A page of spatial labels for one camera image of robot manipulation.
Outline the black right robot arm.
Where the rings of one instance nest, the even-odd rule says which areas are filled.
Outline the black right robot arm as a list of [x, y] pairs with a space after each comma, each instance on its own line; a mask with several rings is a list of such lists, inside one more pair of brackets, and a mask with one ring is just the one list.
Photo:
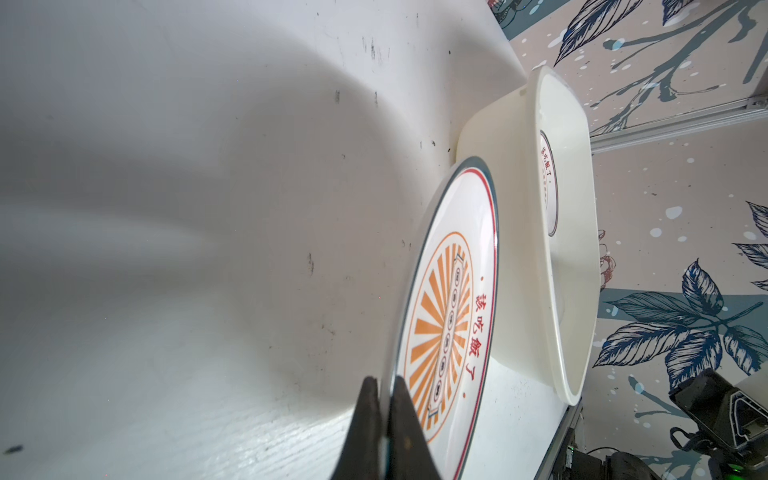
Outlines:
[[[767, 372], [760, 370], [736, 385], [712, 369], [686, 380], [670, 400], [697, 426], [694, 432], [670, 429], [680, 454], [707, 458], [712, 479], [767, 477]], [[550, 479], [659, 479], [639, 456], [613, 447], [601, 460], [573, 444], [560, 447]]]

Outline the orange sunburst plate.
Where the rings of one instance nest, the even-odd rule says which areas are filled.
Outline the orange sunburst plate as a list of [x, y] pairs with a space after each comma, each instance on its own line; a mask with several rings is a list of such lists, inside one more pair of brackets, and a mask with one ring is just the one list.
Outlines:
[[553, 237], [557, 231], [559, 222], [559, 190], [556, 164], [551, 144], [545, 132], [541, 130], [539, 132], [539, 136], [539, 156], [543, 184], [546, 228], [548, 235]]

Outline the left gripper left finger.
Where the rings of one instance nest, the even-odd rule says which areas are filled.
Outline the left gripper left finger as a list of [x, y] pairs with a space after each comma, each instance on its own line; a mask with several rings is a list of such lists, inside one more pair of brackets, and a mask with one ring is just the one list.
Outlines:
[[377, 380], [365, 377], [331, 479], [379, 479], [382, 415]]

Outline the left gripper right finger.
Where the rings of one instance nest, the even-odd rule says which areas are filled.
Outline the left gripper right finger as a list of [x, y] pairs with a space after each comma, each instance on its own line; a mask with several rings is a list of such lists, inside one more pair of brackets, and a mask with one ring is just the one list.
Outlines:
[[387, 424], [387, 479], [440, 479], [407, 384], [394, 380]]

